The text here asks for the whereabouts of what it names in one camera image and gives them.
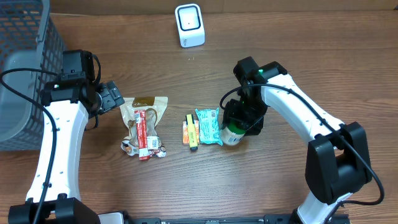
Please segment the green lid jar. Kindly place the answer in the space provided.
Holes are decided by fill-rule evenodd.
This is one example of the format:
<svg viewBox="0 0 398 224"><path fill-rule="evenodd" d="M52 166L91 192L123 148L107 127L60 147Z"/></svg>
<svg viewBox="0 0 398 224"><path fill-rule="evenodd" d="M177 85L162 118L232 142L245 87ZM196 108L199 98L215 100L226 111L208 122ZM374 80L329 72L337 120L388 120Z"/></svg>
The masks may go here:
<svg viewBox="0 0 398 224"><path fill-rule="evenodd" d="M246 130L243 129L237 122L223 121L220 131L223 144L235 146L242 140L245 134Z"/></svg>

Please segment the red snack bar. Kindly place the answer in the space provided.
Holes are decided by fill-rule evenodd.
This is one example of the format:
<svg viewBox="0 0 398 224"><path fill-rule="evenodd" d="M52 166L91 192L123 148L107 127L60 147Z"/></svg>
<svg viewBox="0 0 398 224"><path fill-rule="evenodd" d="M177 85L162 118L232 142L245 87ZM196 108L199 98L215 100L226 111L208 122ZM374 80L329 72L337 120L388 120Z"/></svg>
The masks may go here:
<svg viewBox="0 0 398 224"><path fill-rule="evenodd" d="M139 145L139 159L141 161L146 161L150 158L147 145L146 111L135 110L134 116L136 120L137 141Z"/></svg>

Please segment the teal tissue packet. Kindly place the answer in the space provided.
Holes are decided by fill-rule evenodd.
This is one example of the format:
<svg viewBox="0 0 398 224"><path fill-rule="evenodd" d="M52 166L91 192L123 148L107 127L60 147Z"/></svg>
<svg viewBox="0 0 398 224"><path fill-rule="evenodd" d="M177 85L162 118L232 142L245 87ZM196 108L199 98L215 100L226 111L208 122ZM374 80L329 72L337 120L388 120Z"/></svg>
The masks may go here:
<svg viewBox="0 0 398 224"><path fill-rule="evenodd" d="M195 110L199 121L199 137L202 144L223 145L218 123L219 109Z"/></svg>

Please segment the brown transparent snack bag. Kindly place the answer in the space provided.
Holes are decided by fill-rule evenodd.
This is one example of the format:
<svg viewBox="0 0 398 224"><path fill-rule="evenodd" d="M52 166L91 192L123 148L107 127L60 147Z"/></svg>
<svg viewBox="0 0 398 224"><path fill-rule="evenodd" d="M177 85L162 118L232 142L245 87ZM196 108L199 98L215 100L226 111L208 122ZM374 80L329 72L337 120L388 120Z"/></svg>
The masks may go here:
<svg viewBox="0 0 398 224"><path fill-rule="evenodd" d="M125 137L124 140L138 148L136 116L134 113L137 110L146 112L147 135L157 136L155 128L167 109L168 100L166 96L124 98L125 103L120 106L120 110L123 122L129 130L129 136Z"/></svg>

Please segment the yellow highlighter black cap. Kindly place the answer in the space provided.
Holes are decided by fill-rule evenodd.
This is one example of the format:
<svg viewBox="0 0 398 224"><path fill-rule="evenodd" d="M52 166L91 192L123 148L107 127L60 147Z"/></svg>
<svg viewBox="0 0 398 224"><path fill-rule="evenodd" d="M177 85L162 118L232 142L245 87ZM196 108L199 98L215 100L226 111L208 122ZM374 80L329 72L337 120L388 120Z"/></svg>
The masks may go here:
<svg viewBox="0 0 398 224"><path fill-rule="evenodd" d="M193 119L192 114L186 115L186 122L187 122L187 131L188 131L190 150L196 151L198 149L198 143L197 143L197 135L196 135L196 129L195 129L195 121Z"/></svg>

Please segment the orange snack packet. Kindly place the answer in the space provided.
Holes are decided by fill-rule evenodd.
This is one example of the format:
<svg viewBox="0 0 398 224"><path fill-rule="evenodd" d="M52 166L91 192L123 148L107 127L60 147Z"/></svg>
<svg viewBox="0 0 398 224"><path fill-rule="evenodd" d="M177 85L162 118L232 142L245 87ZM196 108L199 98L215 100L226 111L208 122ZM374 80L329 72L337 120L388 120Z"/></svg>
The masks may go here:
<svg viewBox="0 0 398 224"><path fill-rule="evenodd" d="M196 137L197 137L197 143L200 143L200 130L199 130L199 121L198 120L194 120L194 124L195 124L195 131L196 131ZM182 133L183 133L183 138L182 138L182 142L183 145L189 145L189 137L188 137L188 128L187 128L187 122L184 121L182 123Z"/></svg>

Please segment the white patterned wrapper packet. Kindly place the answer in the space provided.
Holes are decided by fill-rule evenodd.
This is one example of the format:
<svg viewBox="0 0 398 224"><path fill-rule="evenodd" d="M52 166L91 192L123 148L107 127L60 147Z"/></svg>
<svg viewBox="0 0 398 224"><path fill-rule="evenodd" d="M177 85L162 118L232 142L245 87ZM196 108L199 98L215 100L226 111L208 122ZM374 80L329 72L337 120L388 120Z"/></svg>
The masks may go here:
<svg viewBox="0 0 398 224"><path fill-rule="evenodd" d="M166 150L158 136L148 136L148 153L150 157L165 157ZM121 141L121 149L129 156L139 155L139 143L137 138L125 138Z"/></svg>

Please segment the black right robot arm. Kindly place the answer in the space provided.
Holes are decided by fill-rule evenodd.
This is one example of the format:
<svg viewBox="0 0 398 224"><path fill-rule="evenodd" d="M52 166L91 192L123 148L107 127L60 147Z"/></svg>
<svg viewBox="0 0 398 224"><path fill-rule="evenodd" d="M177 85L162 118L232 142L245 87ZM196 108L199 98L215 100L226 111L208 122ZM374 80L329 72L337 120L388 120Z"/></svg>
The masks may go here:
<svg viewBox="0 0 398 224"><path fill-rule="evenodd" d="M269 107L299 134L307 147L305 180L310 192L291 215L266 215L265 223L349 223L338 206L372 179L366 132L324 111L278 62L260 67L252 57L237 62L233 73L240 99L224 104L221 140L237 145L258 135Z"/></svg>

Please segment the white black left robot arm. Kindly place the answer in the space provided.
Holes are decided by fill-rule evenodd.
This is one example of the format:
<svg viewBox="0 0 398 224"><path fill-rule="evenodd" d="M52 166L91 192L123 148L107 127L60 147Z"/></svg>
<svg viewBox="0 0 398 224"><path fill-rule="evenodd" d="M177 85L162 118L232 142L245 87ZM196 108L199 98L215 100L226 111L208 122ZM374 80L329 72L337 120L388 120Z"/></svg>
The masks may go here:
<svg viewBox="0 0 398 224"><path fill-rule="evenodd" d="M44 114L39 162L25 203L9 209L9 223L129 223L126 212L97 214L80 199L81 142L89 119L124 104L113 81L102 83L97 56L85 50L63 52L62 69L40 92L40 102L19 93Z"/></svg>

